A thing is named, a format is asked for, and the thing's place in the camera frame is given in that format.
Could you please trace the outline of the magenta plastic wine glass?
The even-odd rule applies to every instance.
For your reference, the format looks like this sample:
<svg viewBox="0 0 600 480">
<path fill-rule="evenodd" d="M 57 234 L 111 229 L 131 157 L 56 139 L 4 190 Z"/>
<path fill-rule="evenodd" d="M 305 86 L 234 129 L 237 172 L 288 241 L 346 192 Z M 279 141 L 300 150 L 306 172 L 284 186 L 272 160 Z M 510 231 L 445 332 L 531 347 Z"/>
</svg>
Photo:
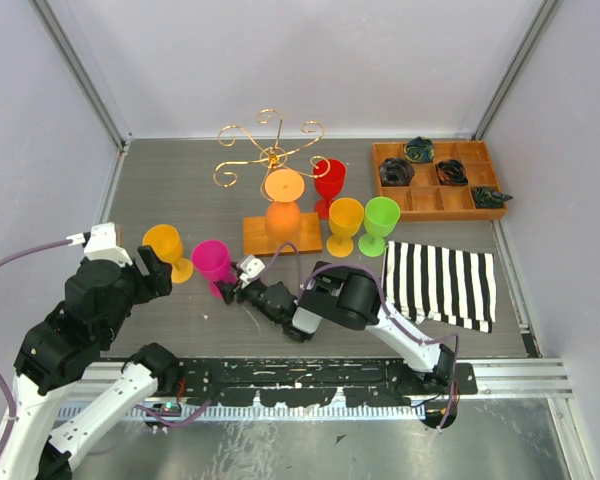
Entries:
<svg viewBox="0 0 600 480">
<path fill-rule="evenodd" d="M 231 256 L 227 245 L 217 239 L 200 242 L 192 251 L 191 261 L 200 275 L 207 280 L 211 294 L 222 298 L 217 282 L 233 284 L 236 277 L 231 268 Z"/>
</svg>

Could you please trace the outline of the orange plastic wine glass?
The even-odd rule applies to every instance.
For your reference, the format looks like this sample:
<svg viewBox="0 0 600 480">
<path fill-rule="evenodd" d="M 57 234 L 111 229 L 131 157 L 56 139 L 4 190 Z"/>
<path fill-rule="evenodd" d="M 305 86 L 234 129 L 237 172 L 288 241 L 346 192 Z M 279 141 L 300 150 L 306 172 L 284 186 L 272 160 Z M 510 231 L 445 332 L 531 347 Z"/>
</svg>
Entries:
<svg viewBox="0 0 600 480">
<path fill-rule="evenodd" d="M 271 203 L 265 214 L 265 231 L 278 242 L 295 241 L 299 235 L 301 211 L 297 200 L 303 195 L 302 177 L 290 169 L 279 169 L 265 181 L 265 193 Z"/>
</svg>

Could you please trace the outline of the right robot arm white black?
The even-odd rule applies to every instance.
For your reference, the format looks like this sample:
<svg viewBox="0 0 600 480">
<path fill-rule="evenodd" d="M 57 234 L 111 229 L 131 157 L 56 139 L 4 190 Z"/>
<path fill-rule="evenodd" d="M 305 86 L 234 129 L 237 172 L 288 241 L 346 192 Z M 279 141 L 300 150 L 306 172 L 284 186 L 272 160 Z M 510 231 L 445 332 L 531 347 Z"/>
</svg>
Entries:
<svg viewBox="0 0 600 480">
<path fill-rule="evenodd" d="M 258 277 L 264 264 L 249 256 L 233 262 L 232 282 L 213 283 L 224 303 L 249 303 L 291 340 L 313 338 L 324 321 L 374 335 L 401 357 L 424 390 L 439 394 L 455 376 L 455 352 L 409 324 L 390 305 L 378 279 L 361 267 L 318 261 L 301 291 L 294 295 L 282 282 L 267 285 Z"/>
</svg>

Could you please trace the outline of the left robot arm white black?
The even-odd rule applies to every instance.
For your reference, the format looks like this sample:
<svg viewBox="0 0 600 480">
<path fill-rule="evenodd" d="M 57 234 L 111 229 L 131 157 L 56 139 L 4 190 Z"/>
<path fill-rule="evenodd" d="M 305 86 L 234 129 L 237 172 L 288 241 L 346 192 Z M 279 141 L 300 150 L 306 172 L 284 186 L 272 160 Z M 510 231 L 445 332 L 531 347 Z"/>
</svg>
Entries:
<svg viewBox="0 0 600 480">
<path fill-rule="evenodd" d="M 31 328 L 14 363 L 15 377 L 0 424 L 0 479 L 69 479 L 90 450 L 146 397 L 180 384 L 179 361 L 157 343 L 140 348 L 118 379 L 72 420 L 57 415 L 85 370 L 109 350 L 134 306 L 170 295 L 171 266 L 149 246 L 134 261 L 82 260 L 64 299 Z"/>
</svg>

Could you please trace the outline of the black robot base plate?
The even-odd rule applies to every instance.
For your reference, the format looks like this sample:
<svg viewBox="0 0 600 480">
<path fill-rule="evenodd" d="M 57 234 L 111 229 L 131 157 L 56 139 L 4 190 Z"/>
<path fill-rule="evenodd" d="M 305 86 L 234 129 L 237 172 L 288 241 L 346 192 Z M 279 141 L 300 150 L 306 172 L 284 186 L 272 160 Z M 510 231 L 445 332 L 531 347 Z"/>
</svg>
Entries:
<svg viewBox="0 0 600 480">
<path fill-rule="evenodd" d="M 134 356 L 157 374 L 157 396 L 178 395 L 188 405 L 324 407 L 338 394 L 345 406 L 412 406 L 419 397 L 442 400 L 450 384 L 412 371 L 401 359 L 190 358 Z"/>
</svg>

